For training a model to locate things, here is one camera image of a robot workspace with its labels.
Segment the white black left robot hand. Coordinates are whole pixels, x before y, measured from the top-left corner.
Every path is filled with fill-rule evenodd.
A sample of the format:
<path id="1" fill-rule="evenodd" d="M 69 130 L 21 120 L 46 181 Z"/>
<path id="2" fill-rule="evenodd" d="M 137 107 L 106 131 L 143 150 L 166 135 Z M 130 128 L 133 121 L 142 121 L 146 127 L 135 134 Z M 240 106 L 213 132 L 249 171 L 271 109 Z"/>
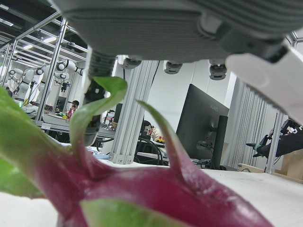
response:
<path id="1" fill-rule="evenodd" d="M 123 65 L 206 59 L 210 78 L 227 70 L 298 123 L 303 121 L 303 57 L 284 43 L 303 27 L 300 0 L 53 0 L 93 50 L 125 55 Z"/>

